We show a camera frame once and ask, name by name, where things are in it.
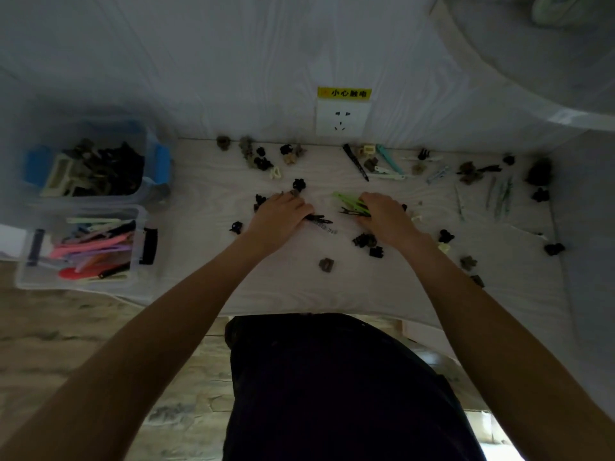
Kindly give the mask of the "large black claw clip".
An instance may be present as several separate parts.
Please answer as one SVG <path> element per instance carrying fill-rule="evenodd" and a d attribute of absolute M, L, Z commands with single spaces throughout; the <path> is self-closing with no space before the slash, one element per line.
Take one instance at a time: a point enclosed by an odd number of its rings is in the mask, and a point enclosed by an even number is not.
<path fill-rule="evenodd" d="M 553 180 L 553 171 L 552 159 L 549 157 L 539 158 L 528 170 L 524 181 L 536 187 L 548 187 Z"/>

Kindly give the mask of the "person's left forearm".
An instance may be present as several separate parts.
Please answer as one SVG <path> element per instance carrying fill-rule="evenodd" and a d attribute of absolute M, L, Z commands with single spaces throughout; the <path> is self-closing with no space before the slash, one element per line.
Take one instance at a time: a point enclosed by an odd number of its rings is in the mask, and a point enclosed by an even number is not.
<path fill-rule="evenodd" d="M 147 306 L 0 447 L 0 461 L 124 461 L 231 294 L 293 232 L 246 230 Z"/>

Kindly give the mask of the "clear bin with blue latches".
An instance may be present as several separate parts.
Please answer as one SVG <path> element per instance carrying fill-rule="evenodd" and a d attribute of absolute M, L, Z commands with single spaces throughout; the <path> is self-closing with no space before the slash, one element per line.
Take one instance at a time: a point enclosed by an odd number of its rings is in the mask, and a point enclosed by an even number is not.
<path fill-rule="evenodd" d="M 54 156 L 71 149 L 82 139 L 90 139 L 98 148 L 119 147 L 123 141 L 145 156 L 142 185 L 129 196 L 42 198 L 39 192 Z M 19 170 L 18 188 L 29 203 L 40 206 L 77 203 L 136 204 L 162 201 L 170 193 L 172 159 L 168 146 L 161 143 L 156 127 L 130 115 L 69 117 L 42 128 L 37 142 L 25 151 Z"/>

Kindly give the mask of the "long teal hair clip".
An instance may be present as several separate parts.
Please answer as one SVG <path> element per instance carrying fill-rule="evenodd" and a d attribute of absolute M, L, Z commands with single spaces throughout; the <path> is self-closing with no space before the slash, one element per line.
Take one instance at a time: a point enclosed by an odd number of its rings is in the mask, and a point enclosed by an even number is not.
<path fill-rule="evenodd" d="M 376 148 L 377 154 L 380 155 L 380 157 L 388 164 L 391 170 L 393 170 L 395 173 L 400 174 L 402 176 L 405 175 L 404 170 L 402 170 L 397 165 L 397 163 L 392 158 L 391 154 L 389 154 L 389 151 L 386 149 L 386 147 L 384 147 L 382 144 L 376 144 L 375 148 Z"/>

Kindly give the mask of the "thin green hair clip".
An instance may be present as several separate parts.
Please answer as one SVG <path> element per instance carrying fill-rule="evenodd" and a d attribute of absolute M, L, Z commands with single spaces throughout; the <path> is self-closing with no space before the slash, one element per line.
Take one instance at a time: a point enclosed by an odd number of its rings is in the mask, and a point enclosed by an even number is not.
<path fill-rule="evenodd" d="M 497 186 L 497 197 L 494 210 L 496 221 L 502 221 L 508 217 L 511 212 L 513 184 L 513 177 L 508 176 Z"/>

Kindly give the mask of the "person's dark clothing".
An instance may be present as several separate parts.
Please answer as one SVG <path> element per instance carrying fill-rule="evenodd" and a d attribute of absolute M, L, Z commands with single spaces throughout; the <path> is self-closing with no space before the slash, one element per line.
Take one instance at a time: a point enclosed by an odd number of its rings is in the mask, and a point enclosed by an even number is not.
<path fill-rule="evenodd" d="M 234 317 L 223 461 L 486 461 L 444 376 L 344 314 Z"/>

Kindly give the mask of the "pile of dark claw clips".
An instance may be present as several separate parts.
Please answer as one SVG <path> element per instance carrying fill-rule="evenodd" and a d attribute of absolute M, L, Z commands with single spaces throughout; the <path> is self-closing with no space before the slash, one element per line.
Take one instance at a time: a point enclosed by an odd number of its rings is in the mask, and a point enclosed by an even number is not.
<path fill-rule="evenodd" d="M 142 185 L 145 156 L 128 142 L 98 148 L 82 139 L 54 156 L 39 192 L 42 198 L 129 196 Z"/>

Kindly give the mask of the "clear bin with black latches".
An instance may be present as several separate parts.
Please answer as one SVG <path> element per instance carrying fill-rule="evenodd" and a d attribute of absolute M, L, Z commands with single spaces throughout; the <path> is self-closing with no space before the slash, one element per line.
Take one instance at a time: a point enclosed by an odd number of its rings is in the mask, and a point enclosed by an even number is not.
<path fill-rule="evenodd" d="M 136 253 L 132 259 L 131 277 L 126 283 L 83 284 L 61 280 L 57 269 L 41 258 L 44 235 L 57 233 L 62 223 L 60 220 L 70 216 L 135 217 Z M 147 227 L 148 219 L 149 214 L 141 205 L 77 203 L 38 207 L 33 225 L 26 230 L 15 285 L 20 289 L 76 289 L 112 295 L 134 293 L 141 288 L 147 291 L 154 276 L 153 263 L 158 247 L 158 231 Z"/>

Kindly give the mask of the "person's right forearm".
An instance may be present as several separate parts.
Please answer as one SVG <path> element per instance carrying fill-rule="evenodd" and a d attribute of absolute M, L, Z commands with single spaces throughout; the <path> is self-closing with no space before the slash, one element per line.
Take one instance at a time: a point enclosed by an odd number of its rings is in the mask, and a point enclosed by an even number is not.
<path fill-rule="evenodd" d="M 457 359 L 527 461 L 615 461 L 615 422 L 503 306 L 426 235 L 376 237 L 409 263 Z"/>

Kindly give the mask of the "person's left hand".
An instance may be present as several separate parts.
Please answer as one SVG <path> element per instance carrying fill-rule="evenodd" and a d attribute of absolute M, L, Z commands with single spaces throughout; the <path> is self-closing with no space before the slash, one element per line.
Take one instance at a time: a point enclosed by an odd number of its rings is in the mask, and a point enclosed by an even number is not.
<path fill-rule="evenodd" d="M 273 194 L 259 207 L 243 235 L 266 255 L 270 255 L 290 239 L 303 221 L 299 223 L 276 221 Z"/>

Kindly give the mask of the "person's right hand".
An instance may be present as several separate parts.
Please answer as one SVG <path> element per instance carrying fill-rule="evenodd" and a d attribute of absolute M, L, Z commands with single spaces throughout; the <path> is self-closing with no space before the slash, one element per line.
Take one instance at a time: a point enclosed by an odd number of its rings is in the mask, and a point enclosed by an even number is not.
<path fill-rule="evenodd" d="M 415 227 L 402 205 L 392 197 L 390 214 L 385 218 L 357 217 L 356 220 L 378 240 L 400 253 L 429 240 L 426 234 Z"/>

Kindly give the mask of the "yellow warning label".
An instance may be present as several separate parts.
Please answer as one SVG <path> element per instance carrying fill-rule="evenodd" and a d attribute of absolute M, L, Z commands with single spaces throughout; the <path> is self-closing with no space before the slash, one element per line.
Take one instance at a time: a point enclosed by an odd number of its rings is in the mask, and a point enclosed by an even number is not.
<path fill-rule="evenodd" d="M 372 95 L 370 88 L 343 88 L 319 86 L 317 88 L 317 97 L 321 100 L 352 100 L 352 101 L 369 101 Z"/>

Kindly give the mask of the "white wall socket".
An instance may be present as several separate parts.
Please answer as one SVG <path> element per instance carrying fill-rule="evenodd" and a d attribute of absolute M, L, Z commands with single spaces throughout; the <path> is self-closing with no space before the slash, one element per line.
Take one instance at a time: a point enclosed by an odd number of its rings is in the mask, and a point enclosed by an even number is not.
<path fill-rule="evenodd" d="M 315 132 L 323 138 L 360 138 L 372 108 L 370 101 L 319 98 Z"/>

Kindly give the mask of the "pile of colourful hair clips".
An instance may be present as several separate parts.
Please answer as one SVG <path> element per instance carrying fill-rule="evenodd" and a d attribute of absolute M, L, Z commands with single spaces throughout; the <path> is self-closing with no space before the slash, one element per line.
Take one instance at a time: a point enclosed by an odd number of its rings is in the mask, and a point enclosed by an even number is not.
<path fill-rule="evenodd" d="M 73 283 L 126 283 L 136 253 L 133 216 L 70 216 L 45 234 L 40 256 Z"/>

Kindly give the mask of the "light green hair clip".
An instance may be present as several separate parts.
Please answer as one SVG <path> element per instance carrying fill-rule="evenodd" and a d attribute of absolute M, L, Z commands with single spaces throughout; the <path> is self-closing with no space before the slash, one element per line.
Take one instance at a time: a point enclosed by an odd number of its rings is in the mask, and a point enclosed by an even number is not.
<path fill-rule="evenodd" d="M 334 196 L 334 198 L 336 198 L 342 203 L 343 208 L 353 209 L 357 211 L 368 211 L 370 213 L 370 210 L 367 205 L 359 198 L 354 198 L 339 192 L 334 192 L 332 193 L 332 195 Z"/>

